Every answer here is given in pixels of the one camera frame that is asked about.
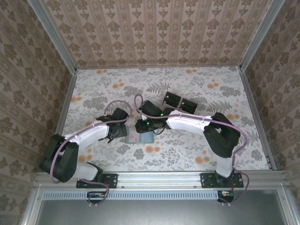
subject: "patterned wallpaper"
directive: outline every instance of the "patterned wallpaper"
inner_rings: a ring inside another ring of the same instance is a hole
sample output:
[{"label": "patterned wallpaper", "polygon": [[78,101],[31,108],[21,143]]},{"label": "patterned wallpaper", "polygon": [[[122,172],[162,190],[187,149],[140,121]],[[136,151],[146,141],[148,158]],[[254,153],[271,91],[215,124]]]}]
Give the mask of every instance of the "patterned wallpaper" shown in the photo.
[{"label": "patterned wallpaper", "polygon": [[42,0],[78,68],[239,64],[271,0]]},{"label": "patterned wallpaper", "polygon": [[286,0],[246,70],[278,169],[300,209],[300,1]]},{"label": "patterned wallpaper", "polygon": [[18,224],[70,73],[25,0],[0,1],[0,224]]}]

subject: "floral tablecloth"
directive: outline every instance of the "floral tablecloth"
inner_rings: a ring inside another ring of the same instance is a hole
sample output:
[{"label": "floral tablecloth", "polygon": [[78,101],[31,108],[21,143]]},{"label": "floral tablecloth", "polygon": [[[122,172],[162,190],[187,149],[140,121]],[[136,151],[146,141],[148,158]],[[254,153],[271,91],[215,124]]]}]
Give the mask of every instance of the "floral tablecloth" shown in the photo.
[{"label": "floral tablecloth", "polygon": [[[104,115],[113,100],[133,106],[135,94],[155,105],[162,104],[166,91],[198,104],[196,115],[221,112],[248,136],[249,143],[238,153],[236,167],[268,169],[249,103],[237,67],[133,68],[79,70],[63,134],[73,133]],[[129,112],[123,104],[116,107]],[[136,112],[126,122],[134,126]],[[215,170],[216,158],[203,135],[183,130],[165,130],[154,144],[125,144],[124,138],[98,141],[79,152],[78,161],[92,162],[105,171],[201,171]]]}]

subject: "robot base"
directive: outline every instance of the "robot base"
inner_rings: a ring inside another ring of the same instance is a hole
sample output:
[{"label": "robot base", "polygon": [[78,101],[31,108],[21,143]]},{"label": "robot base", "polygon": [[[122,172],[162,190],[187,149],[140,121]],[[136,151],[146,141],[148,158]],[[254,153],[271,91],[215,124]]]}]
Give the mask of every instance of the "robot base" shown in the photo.
[{"label": "robot base", "polygon": [[222,177],[216,172],[214,173],[201,173],[201,186],[202,188],[243,188],[244,183],[242,175],[239,172],[230,174],[228,178]]},{"label": "robot base", "polygon": [[[92,163],[88,163],[88,164],[98,169],[98,173],[96,174],[95,178],[91,181],[107,184],[109,188],[117,188],[117,184],[118,184],[117,173],[103,173],[103,170],[100,167]],[[89,184],[82,180],[78,180],[76,183],[76,188],[99,189],[104,187],[99,184]]]}]

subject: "black bracket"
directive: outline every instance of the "black bracket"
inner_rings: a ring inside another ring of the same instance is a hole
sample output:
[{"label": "black bracket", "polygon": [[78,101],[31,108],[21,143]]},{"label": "black bracket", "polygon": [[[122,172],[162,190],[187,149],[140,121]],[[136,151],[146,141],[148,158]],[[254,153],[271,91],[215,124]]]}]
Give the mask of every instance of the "black bracket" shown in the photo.
[{"label": "black bracket", "polygon": [[228,178],[217,173],[208,172],[200,174],[202,188],[243,188],[242,175],[239,172],[232,172]]},{"label": "black bracket", "polygon": [[181,96],[175,95],[168,91],[165,94],[163,105],[167,104],[174,108],[177,108],[180,102],[181,102],[181,104],[179,106],[179,109],[181,109],[187,113],[194,114],[194,112],[198,106],[197,103],[191,102],[185,98],[182,98]]},{"label": "black bracket", "polygon": [[[103,173],[102,178],[99,181],[101,183],[107,184],[110,189],[117,188],[118,184],[118,174],[117,173]],[[84,181],[78,180],[76,183],[76,188],[88,188],[88,189],[96,189],[96,188],[105,188],[99,184],[88,184]]]},{"label": "black bracket", "polygon": [[[107,121],[112,121],[112,120],[123,120],[128,116],[129,115],[127,112],[125,112],[124,110],[122,110],[120,108],[116,108],[116,110],[113,112],[112,115],[100,116],[96,120],[102,121],[102,122],[107,122]],[[108,127],[109,127],[108,135],[105,137],[105,138],[109,139],[109,141],[107,143],[112,142],[112,140],[114,138],[127,136],[125,122],[110,123],[110,124],[108,124]]]}]

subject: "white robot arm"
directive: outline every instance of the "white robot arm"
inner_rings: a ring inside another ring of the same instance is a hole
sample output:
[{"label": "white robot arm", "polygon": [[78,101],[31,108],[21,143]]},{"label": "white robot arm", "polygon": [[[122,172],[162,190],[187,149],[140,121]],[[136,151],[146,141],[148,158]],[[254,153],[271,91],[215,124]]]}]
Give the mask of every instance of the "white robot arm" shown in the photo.
[{"label": "white robot arm", "polygon": [[[179,116],[161,120],[144,117],[142,120],[138,120],[135,125],[138,133],[145,133],[158,128],[167,128],[182,129],[200,135],[204,134],[212,151],[217,156],[216,173],[223,178],[228,178],[232,174],[233,148],[238,144],[240,133],[232,128],[210,122],[210,120],[216,120],[231,124],[223,114],[216,113],[214,116],[192,115],[192,118],[187,118],[191,114],[182,113],[170,108],[161,111],[150,101],[146,101],[140,109],[143,109],[143,112],[149,115],[159,113],[159,115]],[[117,120],[125,119],[127,116],[128,114],[125,111],[117,108],[113,115],[99,117],[89,127],[76,133],[66,136],[52,136],[40,167],[45,172],[50,173],[51,166],[53,166],[54,154],[58,151],[62,143],[68,140],[54,162],[53,176],[61,182],[67,182],[71,178],[94,180],[97,175],[102,173],[102,169],[91,163],[78,163],[78,151],[99,139],[109,138],[111,141],[113,138],[126,136],[125,122],[118,123]],[[108,125],[103,124],[103,122],[112,120],[115,120],[115,122]]]}]

